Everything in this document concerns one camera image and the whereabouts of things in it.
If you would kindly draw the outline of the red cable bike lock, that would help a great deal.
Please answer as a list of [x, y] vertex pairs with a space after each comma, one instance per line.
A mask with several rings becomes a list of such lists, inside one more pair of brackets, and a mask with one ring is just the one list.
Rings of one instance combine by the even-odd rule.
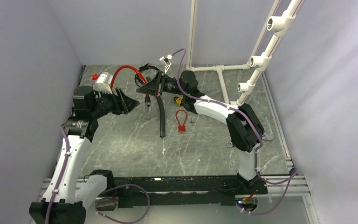
[[140, 105], [134, 108], [130, 115], [133, 115], [137, 112], [142, 115], [147, 115], [148, 112], [146, 112], [145, 109], [145, 95], [136, 92], [138, 86], [134, 80], [135, 74], [136, 73], [133, 70], [128, 68], [120, 70], [113, 84], [113, 93], [119, 96], [119, 93], [116, 89], [120, 89], [126, 96], [136, 99], [140, 102]]

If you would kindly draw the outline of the yellow padlock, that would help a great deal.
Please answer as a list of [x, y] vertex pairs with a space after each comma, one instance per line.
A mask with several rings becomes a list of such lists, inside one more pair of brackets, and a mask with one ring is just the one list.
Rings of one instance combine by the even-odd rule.
[[174, 101], [178, 106], [182, 106], [182, 97], [174, 97]]

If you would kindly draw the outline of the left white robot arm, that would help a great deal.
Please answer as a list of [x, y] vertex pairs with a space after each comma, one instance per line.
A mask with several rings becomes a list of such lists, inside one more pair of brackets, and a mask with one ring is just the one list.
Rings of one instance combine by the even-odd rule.
[[62, 148], [55, 171], [41, 200], [32, 202], [29, 214], [37, 224], [83, 224], [87, 209], [97, 196], [111, 195], [115, 190], [113, 173], [97, 170], [78, 187], [82, 162], [94, 139], [98, 119], [112, 113], [128, 114], [139, 105], [120, 89], [104, 93], [91, 86], [73, 92], [72, 114], [61, 126]]

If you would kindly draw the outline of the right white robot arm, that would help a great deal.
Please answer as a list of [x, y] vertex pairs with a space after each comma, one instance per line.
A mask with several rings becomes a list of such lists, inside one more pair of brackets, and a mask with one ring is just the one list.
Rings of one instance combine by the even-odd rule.
[[177, 78], [158, 72], [156, 76], [136, 89], [138, 93], [152, 96], [164, 92], [182, 95], [182, 107], [188, 112], [205, 115], [225, 124], [232, 145], [239, 150], [239, 190], [244, 194], [256, 188], [256, 153], [262, 147], [264, 127], [249, 104], [230, 105], [214, 100], [198, 89], [193, 71], [185, 70]]

